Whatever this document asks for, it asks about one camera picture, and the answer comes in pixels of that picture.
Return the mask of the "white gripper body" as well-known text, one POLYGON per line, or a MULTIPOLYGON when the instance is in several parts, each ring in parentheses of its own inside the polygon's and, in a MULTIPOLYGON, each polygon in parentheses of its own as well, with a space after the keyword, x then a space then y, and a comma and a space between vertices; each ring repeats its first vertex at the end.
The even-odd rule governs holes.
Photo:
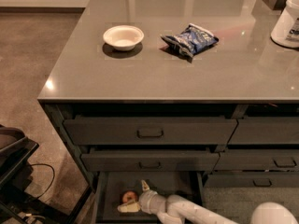
POLYGON ((166 210, 166 198, 149 189, 139 197, 139 205, 144 213, 158 215, 166 210))

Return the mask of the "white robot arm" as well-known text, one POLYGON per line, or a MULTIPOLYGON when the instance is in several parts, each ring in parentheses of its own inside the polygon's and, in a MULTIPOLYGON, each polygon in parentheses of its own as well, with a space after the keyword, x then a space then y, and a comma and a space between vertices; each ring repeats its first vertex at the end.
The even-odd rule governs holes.
MULTIPOLYGON (((238 224, 231 219, 212 212, 205 207, 188 201, 176 194, 164 197, 150 188, 145 180, 141 181, 142 194, 137 196, 127 191, 118 206, 120 213, 142 211, 155 215, 163 224, 238 224)), ((278 203, 261 203, 253 211, 249 224, 299 224, 295 216, 278 203)))

